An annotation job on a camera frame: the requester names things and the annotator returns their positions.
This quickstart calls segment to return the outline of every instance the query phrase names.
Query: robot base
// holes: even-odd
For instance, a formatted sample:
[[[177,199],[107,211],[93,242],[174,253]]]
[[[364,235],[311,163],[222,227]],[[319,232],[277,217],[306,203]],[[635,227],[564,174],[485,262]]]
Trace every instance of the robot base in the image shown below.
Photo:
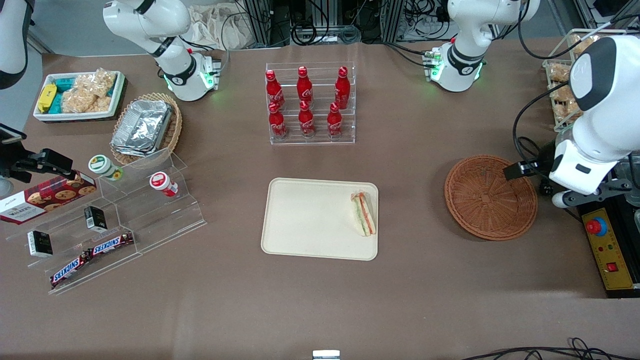
[[[428,68],[424,69],[427,81],[438,83],[443,89],[451,92],[462,92],[470,88],[474,81],[480,76],[482,64],[474,70],[469,67],[467,75],[460,75],[448,59],[447,53],[452,43],[448,42],[441,47],[434,47],[430,53],[422,56],[422,62]]]
[[[187,79],[184,85],[173,84],[164,77],[169,90],[182,101],[195,101],[203,97],[207,92],[218,89],[220,82],[220,62],[213,62],[210,56],[202,56],[198,53],[192,54],[196,60],[196,70]]]

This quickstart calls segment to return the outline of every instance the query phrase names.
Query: red button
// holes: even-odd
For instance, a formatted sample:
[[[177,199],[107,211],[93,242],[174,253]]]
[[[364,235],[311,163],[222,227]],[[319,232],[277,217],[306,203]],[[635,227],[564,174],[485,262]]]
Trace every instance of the red button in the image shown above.
[[[589,234],[598,234],[602,231],[602,225],[600,225],[600,222],[595,219],[587,221],[586,227]]]

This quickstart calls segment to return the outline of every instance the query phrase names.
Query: aluminum foil container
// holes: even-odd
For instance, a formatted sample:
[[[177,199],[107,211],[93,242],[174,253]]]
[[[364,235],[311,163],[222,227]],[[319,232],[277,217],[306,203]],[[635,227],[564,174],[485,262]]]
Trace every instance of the aluminum foil container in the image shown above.
[[[158,150],[172,113],[164,101],[137,100],[125,113],[111,146],[122,154],[145,156]]]

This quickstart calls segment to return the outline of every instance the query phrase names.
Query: yellow package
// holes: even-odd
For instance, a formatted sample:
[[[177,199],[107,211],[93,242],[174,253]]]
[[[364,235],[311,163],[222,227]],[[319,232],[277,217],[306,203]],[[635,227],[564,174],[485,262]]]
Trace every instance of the yellow package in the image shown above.
[[[56,84],[48,84],[44,86],[42,93],[40,93],[40,98],[38,99],[38,110],[40,110],[41,113],[49,111],[51,104],[53,104],[53,99],[56,97],[56,91],[58,91]]]

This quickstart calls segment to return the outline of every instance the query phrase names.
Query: brown wicker basket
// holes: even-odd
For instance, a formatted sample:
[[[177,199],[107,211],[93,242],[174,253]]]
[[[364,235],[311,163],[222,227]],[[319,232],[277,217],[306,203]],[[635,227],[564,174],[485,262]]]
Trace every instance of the brown wicker basket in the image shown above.
[[[444,185],[451,215],[465,230],[487,240],[511,240],[529,230],[538,212],[538,196],[526,178],[507,181],[510,165],[491,155],[461,160]]]
[[[113,134],[115,134],[116,131],[118,131],[118,127],[120,127],[120,123],[122,123],[122,118],[124,117],[124,114],[127,112],[129,107],[131,107],[131,104],[133,104],[133,102],[137,100],[151,100],[151,101],[162,100],[168,104],[171,104],[173,108],[173,113],[171,114],[169,126],[167,126],[166,131],[164,133],[164,139],[162,142],[162,146],[160,146],[160,149],[164,149],[165,147],[168,147],[169,150],[173,151],[175,149],[175,146],[178,144],[178,138],[180,137],[180,131],[182,130],[182,114],[180,113],[180,108],[178,108],[178,104],[176,104],[175,100],[173,100],[169,95],[166,95],[166,94],[159,94],[154,92],[152,94],[142,95],[139,98],[130,102],[129,105],[127,105],[127,107],[125,108],[125,110],[123,110],[120,113],[120,116],[118,117],[118,122],[116,122],[116,126],[113,130]],[[120,154],[119,152],[115,151],[113,147],[111,147],[111,153],[113,154],[113,157],[116,160],[118,160],[118,162],[121,163],[122,165],[132,163],[133,161],[136,161],[141,158],[141,156]]]

